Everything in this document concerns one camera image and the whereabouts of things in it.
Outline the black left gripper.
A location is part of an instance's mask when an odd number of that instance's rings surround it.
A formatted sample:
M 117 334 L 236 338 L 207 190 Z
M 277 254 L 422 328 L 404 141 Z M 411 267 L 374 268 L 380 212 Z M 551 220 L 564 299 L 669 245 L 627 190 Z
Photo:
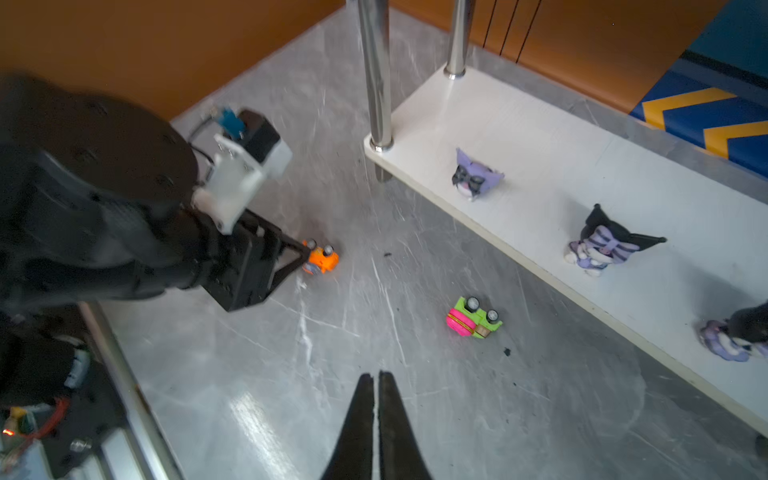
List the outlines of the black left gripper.
M 245 210 L 231 234 L 194 212 L 200 250 L 191 285 L 203 288 L 227 312 L 257 305 L 309 260 L 310 248 L 263 217 Z

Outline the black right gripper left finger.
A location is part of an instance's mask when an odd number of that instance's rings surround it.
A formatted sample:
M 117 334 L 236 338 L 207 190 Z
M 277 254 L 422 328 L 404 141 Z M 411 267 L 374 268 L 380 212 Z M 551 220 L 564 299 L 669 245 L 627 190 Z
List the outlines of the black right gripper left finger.
M 322 480 L 372 479 L 374 405 L 374 379 L 365 373 L 358 380 Z

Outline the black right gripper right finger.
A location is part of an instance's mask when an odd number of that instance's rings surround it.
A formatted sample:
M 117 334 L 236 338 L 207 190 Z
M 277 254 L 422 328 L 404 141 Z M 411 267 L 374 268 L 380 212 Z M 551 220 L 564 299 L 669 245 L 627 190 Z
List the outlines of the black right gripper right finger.
M 432 480 L 421 456 L 394 375 L 380 371 L 378 380 L 380 478 Z

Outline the green pink toy car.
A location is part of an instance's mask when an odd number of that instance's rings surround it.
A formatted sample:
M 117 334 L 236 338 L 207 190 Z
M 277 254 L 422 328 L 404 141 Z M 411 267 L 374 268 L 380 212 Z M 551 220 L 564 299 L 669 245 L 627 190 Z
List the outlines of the green pink toy car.
M 503 322 L 494 309 L 483 310 L 474 296 L 460 297 L 445 317 L 447 326 L 463 337 L 485 339 L 496 332 Z

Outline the small purple figure toy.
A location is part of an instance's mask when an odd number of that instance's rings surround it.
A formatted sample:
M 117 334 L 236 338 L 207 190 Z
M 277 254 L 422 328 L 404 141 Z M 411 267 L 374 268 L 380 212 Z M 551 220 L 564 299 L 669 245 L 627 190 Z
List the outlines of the small purple figure toy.
M 456 149 L 456 170 L 451 182 L 470 201 L 488 193 L 504 179 L 504 173 L 472 159 L 460 148 Z

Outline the purple black figure toy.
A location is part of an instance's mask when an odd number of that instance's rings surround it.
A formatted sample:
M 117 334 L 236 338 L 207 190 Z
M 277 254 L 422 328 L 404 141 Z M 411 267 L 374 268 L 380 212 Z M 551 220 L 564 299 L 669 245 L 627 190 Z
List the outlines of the purple black figure toy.
M 665 237 L 629 231 L 595 204 L 579 239 L 568 243 L 564 260 L 591 277 L 599 277 L 608 267 L 624 264 L 633 254 L 666 242 Z

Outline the black purple Kuromi figure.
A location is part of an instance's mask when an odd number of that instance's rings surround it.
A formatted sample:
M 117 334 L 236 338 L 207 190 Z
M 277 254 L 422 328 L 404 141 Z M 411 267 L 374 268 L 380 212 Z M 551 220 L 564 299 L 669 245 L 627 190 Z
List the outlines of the black purple Kuromi figure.
M 723 321 L 707 321 L 699 338 L 711 353 L 726 361 L 766 359 L 767 303 L 738 310 Z

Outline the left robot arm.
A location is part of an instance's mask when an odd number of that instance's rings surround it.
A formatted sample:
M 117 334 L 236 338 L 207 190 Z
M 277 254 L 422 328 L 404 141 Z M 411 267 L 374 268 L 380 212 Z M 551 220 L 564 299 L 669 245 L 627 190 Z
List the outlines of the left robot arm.
M 202 287 L 226 311 L 264 302 L 338 254 L 248 208 L 292 153 L 261 113 L 214 108 L 218 151 L 131 102 L 1 79 L 1 317 Z M 201 172 L 199 160 L 208 169 Z

